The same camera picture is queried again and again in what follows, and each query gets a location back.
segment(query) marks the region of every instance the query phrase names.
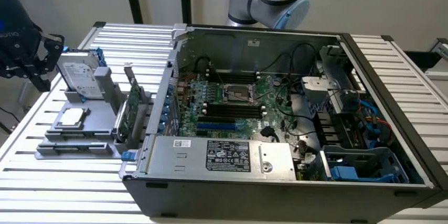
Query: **black cable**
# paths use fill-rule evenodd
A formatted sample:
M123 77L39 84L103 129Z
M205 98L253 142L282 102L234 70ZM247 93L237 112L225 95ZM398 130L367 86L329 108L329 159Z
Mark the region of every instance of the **black cable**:
M295 47L295 49L294 49L294 51L293 51L293 54L291 54L291 65L293 65L293 59L294 59L294 56L295 56L295 54L297 54L297 51L298 51L298 49L299 49L302 46L310 46L311 49L313 49L314 52L315 52L315 61L314 61L314 63L313 63L311 69L310 69L310 73L311 73L313 70L314 70L314 67L315 67L315 63L318 62L319 52L318 52L315 46L314 46L313 44L310 44L309 42L299 43L299 44L297 45L297 47Z
M277 141L278 143L281 143L281 138L279 138L278 134L273 133L273 136L274 136L274 138L275 138L275 141Z
M3 110L3 112L9 113L10 115L14 116L14 118L18 120L18 122L21 123L19 118L17 117L17 115L14 113L11 113L10 111L7 111L5 108L0 107L0 110Z
M209 60L209 62L211 62L210 60L210 57L209 56L202 56L202 57L199 57L198 59L197 59L197 61L195 61L195 68L194 68L194 72L198 72L198 64L199 64L199 62L201 62L201 60L202 59L207 59Z
M297 83L299 83L299 81L293 82L291 84L285 85L285 86L279 89L278 95L277 95L277 97L275 97L275 106L277 106L277 109L281 111L281 113L282 113L283 115L293 116L293 117L297 117L297 118L306 118L306 119L309 119L310 121L314 121L314 119L310 118L309 116L305 116L305 115L295 115L295 114L290 114L290 113L285 112L285 111L281 109L279 105L278 105L277 100L278 100L278 98L279 98L279 95L281 95L283 89L285 89L287 86L294 85L294 84L297 84Z
M278 56L278 58L274 60L274 62L273 62L267 67L262 68L259 71L261 71L261 72L265 72L270 67L273 67L273 65L281 60L281 57L282 57L283 55L286 55L286 56L289 56L289 57L291 58L291 55L290 55L287 52L283 52L283 53Z
M317 131L310 131L310 132L303 133L303 134L293 134L291 131L290 131L291 125L293 125L293 123L290 123L289 126L287 126L287 132L289 132L289 134L290 134L291 136L306 136L306 135L309 135L309 134L311 134L311 133L317 133Z

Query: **power supply label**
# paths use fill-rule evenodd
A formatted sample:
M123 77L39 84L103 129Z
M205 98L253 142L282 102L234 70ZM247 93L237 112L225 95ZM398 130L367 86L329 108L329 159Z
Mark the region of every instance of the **power supply label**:
M207 141L207 170L217 172L251 172L249 142Z

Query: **white label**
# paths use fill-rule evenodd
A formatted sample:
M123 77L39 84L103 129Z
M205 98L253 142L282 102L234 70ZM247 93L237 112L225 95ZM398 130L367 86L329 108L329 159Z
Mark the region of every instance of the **white label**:
M259 40L249 40L247 45L250 47L259 47L261 46L261 41Z
M66 62L65 69L77 92L86 98L102 99L102 90L90 66L85 63Z
M186 139L177 139L175 143L174 143L174 147L185 147L185 148L190 148L191 147L191 140L186 140Z

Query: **sticker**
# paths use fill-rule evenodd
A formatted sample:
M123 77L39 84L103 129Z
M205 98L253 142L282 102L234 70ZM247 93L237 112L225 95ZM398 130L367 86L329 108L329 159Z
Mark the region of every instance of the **sticker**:
M251 172L249 142L207 141L207 170L217 172Z
M190 148L191 147L191 140L187 139L177 139L174 143L174 147L185 147Z
M261 41L259 40L249 40L247 45L250 47L259 47L261 46Z
M63 64L67 71L67 77L73 83L71 86L77 89L77 92L86 98L102 99L102 90L98 85L93 69L85 63L66 62Z

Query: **motherboard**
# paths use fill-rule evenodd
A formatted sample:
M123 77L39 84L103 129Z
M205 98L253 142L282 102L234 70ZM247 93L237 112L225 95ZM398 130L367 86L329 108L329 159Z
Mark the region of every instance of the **motherboard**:
M282 90L285 81L278 76L255 74L182 75L179 136L289 143L293 136L286 134L286 125L293 118L278 110L293 113L291 95L287 89ZM261 134L266 127L275 130L278 139Z

